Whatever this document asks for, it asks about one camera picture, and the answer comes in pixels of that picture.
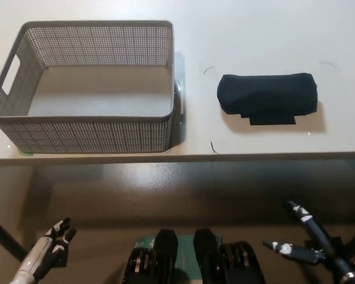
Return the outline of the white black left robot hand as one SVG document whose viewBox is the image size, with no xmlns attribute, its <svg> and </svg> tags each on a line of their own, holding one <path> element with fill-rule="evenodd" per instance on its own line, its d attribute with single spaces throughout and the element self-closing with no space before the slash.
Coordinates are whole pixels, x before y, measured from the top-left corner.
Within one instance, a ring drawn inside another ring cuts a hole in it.
<svg viewBox="0 0 355 284">
<path fill-rule="evenodd" d="M 66 267 L 76 232 L 69 217 L 54 224 L 27 253 L 11 283 L 40 283 L 51 269 Z"/>
</svg>

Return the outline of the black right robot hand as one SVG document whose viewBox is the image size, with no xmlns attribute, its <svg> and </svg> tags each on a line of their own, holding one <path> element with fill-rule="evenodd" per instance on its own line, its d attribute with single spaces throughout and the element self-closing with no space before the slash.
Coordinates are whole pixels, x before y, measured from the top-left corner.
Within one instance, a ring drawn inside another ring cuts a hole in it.
<svg viewBox="0 0 355 284">
<path fill-rule="evenodd" d="M 330 236 L 302 205 L 286 201 L 284 207 L 304 228 L 310 240 L 304 247 L 269 240 L 264 240 L 263 245 L 299 264 L 323 264 L 331 271 L 334 283 L 355 283 L 355 262 L 351 261 L 355 257 L 355 236 L 344 244 L 339 238 Z"/>
</svg>

